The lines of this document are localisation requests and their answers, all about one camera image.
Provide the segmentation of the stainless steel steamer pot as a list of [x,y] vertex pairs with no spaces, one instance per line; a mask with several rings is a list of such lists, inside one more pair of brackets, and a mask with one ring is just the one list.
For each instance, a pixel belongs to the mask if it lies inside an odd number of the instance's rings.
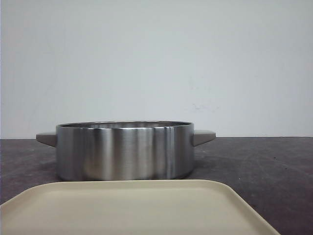
[[65,181],[181,179],[193,171],[194,148],[216,137],[191,122],[104,121],[67,123],[36,135],[56,150]]

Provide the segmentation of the cream plastic tray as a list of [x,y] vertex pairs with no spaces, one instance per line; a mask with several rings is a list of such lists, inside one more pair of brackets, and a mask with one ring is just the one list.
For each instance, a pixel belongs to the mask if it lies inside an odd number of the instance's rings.
[[3,235],[275,235],[231,187],[209,180],[58,182],[0,207]]

